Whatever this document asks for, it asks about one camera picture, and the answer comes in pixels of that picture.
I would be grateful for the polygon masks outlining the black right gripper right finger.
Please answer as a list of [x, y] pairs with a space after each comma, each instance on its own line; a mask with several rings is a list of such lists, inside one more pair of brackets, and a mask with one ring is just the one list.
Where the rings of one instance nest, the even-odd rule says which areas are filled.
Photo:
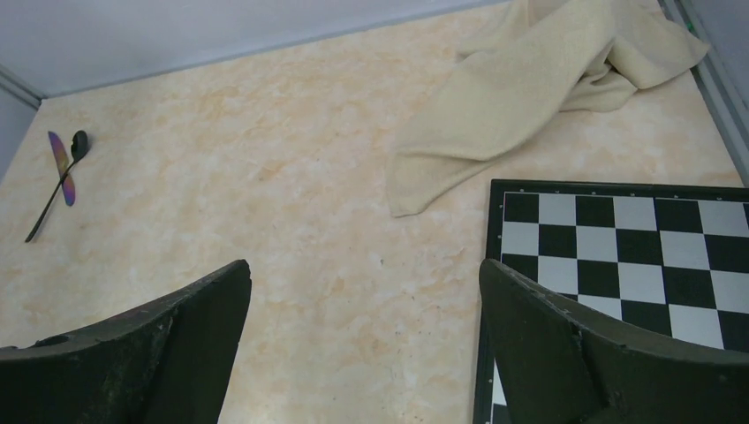
[[622, 322], [493, 259], [479, 286], [513, 422], [747, 422], [745, 353]]

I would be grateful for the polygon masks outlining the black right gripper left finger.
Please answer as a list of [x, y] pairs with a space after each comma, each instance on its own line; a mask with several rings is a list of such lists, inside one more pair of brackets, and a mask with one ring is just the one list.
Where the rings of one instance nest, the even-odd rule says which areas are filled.
[[237, 260], [103, 321], [4, 347], [2, 422], [217, 422], [251, 290]]

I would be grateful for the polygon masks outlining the cream cloth napkin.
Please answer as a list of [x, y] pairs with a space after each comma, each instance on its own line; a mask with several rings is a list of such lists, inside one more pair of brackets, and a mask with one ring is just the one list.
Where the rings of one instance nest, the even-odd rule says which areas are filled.
[[617, 110], [708, 49], [635, 1], [511, 2], [458, 47], [452, 74], [397, 133], [385, 171], [390, 213], [423, 212], [556, 114]]

